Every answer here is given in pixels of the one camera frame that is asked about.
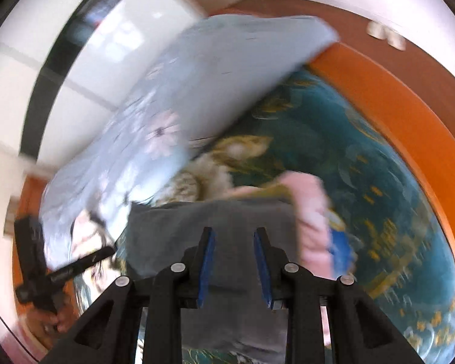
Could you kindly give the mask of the left hand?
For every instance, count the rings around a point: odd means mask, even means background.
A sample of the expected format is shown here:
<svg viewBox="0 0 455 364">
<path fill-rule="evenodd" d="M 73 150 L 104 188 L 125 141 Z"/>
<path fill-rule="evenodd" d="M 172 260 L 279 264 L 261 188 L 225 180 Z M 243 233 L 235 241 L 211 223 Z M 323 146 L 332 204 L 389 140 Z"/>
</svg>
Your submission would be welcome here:
<svg viewBox="0 0 455 364">
<path fill-rule="evenodd" d="M 69 303 L 64 304 L 56 314 L 37 308 L 27 314 L 27 323 L 34 333 L 46 333 L 48 329 L 64 333 L 74 322 L 74 309 Z"/>
</svg>

